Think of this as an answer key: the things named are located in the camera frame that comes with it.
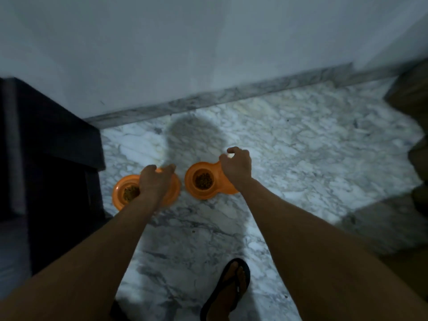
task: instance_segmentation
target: forearm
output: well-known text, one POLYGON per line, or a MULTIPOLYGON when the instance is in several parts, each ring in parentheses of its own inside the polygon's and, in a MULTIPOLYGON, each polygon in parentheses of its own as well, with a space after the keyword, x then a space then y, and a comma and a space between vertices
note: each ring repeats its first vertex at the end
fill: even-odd
POLYGON ((13 291, 0 303, 0 315, 7 320, 93 320, 107 315, 157 204, 150 196, 134 199, 104 227, 13 291))
POLYGON ((394 320, 409 310, 419 317, 426 313, 419 297, 342 231, 254 179, 243 185, 240 191, 303 319, 394 320))

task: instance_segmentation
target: kibble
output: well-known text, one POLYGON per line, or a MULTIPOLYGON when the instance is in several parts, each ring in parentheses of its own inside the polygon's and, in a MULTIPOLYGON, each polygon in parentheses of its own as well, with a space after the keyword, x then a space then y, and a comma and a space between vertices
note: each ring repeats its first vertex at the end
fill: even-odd
POLYGON ((201 190, 209 189, 213 184, 213 180, 208 172, 202 173, 195 179, 195 185, 201 190))
POLYGON ((123 199, 125 199, 128 203, 137 197, 140 194, 140 189, 137 186, 129 186, 125 188, 123 193, 123 199))

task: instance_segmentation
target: foot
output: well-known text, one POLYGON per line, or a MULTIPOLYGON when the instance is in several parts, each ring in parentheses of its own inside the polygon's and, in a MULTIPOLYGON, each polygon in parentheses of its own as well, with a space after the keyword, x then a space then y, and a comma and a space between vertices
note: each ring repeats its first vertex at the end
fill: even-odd
MULTIPOLYGON (((242 297, 247 291, 247 284, 245 282, 245 273, 242 267, 238 268, 238 262, 235 261, 230 265, 229 270, 223 278, 223 282, 235 276, 236 269, 238 269, 239 296, 242 297)), ((236 295, 237 293, 234 282, 223 288, 210 306, 207 314, 207 321, 227 320, 236 295)))

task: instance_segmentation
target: toes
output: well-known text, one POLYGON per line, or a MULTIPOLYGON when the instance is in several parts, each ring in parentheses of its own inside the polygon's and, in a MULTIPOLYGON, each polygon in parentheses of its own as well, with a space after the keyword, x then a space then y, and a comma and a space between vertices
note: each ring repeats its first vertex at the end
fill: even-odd
POLYGON ((234 261, 231 265, 229 270, 227 271, 226 275, 224 275, 223 280, 228 280, 229 278, 233 277, 235 275, 236 269, 238 268, 238 262, 234 261))
POLYGON ((239 287, 241 288, 241 294, 247 290, 247 282, 245 281, 245 273, 242 267, 238 269, 239 287))

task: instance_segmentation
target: white marble floor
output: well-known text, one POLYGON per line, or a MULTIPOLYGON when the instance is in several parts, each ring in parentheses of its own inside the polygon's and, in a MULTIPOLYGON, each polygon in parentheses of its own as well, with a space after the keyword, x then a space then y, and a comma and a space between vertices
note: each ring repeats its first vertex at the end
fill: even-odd
MULTIPOLYGON (((422 132, 382 101, 391 83, 326 82, 102 130, 104 207, 114 215, 114 184, 148 164, 175 163, 183 181, 193 163, 238 145, 271 191, 375 252, 428 243, 408 197, 420 181, 407 152, 422 132)), ((117 298, 131 320, 197 320, 234 257, 247 261, 251 284, 231 320, 299 319, 241 195, 198 201, 184 186, 144 231, 117 298)))

